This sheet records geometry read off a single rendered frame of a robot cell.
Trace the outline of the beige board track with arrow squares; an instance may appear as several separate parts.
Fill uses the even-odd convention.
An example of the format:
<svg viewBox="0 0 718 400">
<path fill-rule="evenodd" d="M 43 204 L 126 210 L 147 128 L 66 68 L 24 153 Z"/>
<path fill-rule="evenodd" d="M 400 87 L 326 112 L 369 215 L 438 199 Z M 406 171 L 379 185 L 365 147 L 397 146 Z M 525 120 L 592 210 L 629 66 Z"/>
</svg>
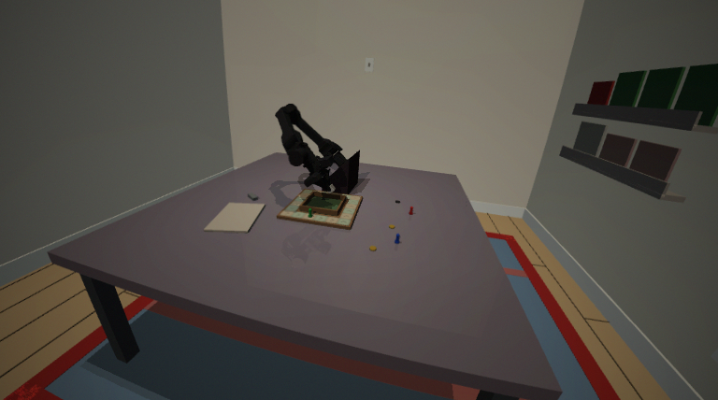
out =
<svg viewBox="0 0 718 400">
<path fill-rule="evenodd" d="M 296 197 L 288 204 L 288 206 L 289 206 L 295 199 L 296 199 Z M 358 211 L 358 209 L 359 209 L 359 207 L 360 207 L 360 205 L 361 205 L 362 199 L 363 199 L 363 196 L 361 196 L 361 198 L 360 198 L 360 200 L 359 200 L 359 202 L 358 202 L 358 205 L 357 205 L 357 207 L 356 207 L 356 210 L 355 210 L 354 213 L 353 213 L 353 216 L 352 216 L 352 219 L 351 219 L 351 222 L 350 222 L 349 226 L 348 226 L 348 225 L 335 224 L 335 223 L 329 223 L 329 222 L 311 221 L 311 220 L 304 220 L 304 219 L 298 219 L 298 218 L 293 218 L 293 217 L 281 216 L 280 214 L 281 214 L 288 206 L 287 206 L 280 214 L 277 215 L 277 219 L 279 219 L 279 220 L 286 220 L 286 221 L 296 221 L 296 222 L 302 222 L 302 223 L 308 223 L 308 224 L 314 224 L 314 225 L 321 225 L 321 226 L 327 226 L 327 227 L 333 227 L 333 228 L 339 228 L 339 229 L 345 229 L 345 230 L 351 230 L 353 221 L 354 221 L 355 216 L 356 216 L 356 214 L 357 214 L 357 211 Z M 341 216 L 341 214 L 342 214 L 342 212 L 343 212 L 343 210 L 344 210 L 344 208 L 345 208 L 345 206 L 347 205 L 347 203 L 348 203 L 349 200 L 350 200 L 350 199 L 346 199 L 346 201 L 345 201 L 345 203 L 344 203 L 342 209 L 340 210 L 340 212 L 338 213 L 337 216 L 331 216 L 331 215 L 325 215 L 325 214 L 319 214 L 319 213 L 312 213 L 312 212 L 311 212 L 311 214 L 322 215 L 322 216 L 327 216 L 327 217 L 334 217 L 334 218 L 340 218 L 340 216 Z M 299 211 L 299 208 L 298 208 L 295 212 L 308 213 L 308 212 L 306 212 L 306 211 Z"/>
</svg>

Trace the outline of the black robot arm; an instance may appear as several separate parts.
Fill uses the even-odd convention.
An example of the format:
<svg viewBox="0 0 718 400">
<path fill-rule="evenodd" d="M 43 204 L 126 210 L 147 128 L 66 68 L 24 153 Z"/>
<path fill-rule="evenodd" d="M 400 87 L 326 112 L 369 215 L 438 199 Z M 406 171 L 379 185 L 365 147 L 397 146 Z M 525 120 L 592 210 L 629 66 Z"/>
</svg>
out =
<svg viewBox="0 0 718 400">
<path fill-rule="evenodd" d="M 318 171 L 321 170 L 321 167 L 331 166 L 333 163 L 336 163 L 338 168 L 340 168 L 347 161 L 347 159 L 341 154 L 342 148 L 330 139 L 320 136 L 301 118 L 300 115 L 300 111 L 294 104 L 288 104 L 285 107 L 281 107 L 275 115 L 282 130 L 281 140 L 287 151 L 289 163 L 293 166 L 300 166 L 308 158 L 314 155 L 309 148 L 308 143 L 303 142 L 301 134 L 294 129 L 293 124 L 295 124 L 305 135 L 318 145 L 319 152 L 323 156 L 323 158 L 318 156 L 318 160 L 314 161 Z"/>
</svg>

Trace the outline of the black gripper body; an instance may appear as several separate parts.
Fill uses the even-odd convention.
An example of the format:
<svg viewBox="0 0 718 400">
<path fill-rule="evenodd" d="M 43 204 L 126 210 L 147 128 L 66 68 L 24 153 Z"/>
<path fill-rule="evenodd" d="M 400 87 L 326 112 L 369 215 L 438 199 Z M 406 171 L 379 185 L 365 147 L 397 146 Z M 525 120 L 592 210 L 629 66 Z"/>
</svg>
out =
<svg viewBox="0 0 718 400">
<path fill-rule="evenodd" d="M 308 158 L 303 163 L 304 164 L 303 167 L 304 168 L 306 167 L 307 170 L 309 171 L 309 177 L 307 177 L 304 180 L 304 184 L 306 185 L 306 187 L 308 187 L 308 186 L 312 185 L 313 183 L 315 183 L 316 181 L 318 181 L 323 176 L 323 173 L 325 173 L 327 171 L 326 168 L 329 167 L 329 166 L 321 167 L 321 170 L 318 171 L 314 164 L 315 160 L 318 160 L 318 155 L 317 156 L 312 155 L 310 158 Z"/>
</svg>

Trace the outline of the beige flat rectangular board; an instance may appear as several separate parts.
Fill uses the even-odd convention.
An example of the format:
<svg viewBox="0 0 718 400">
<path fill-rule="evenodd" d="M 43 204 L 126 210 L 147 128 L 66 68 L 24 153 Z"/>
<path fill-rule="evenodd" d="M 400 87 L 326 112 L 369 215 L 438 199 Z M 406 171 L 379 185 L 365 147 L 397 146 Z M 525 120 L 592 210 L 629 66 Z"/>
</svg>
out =
<svg viewBox="0 0 718 400">
<path fill-rule="evenodd" d="M 204 232 L 247 234 L 265 206 L 229 202 L 203 230 Z"/>
</svg>

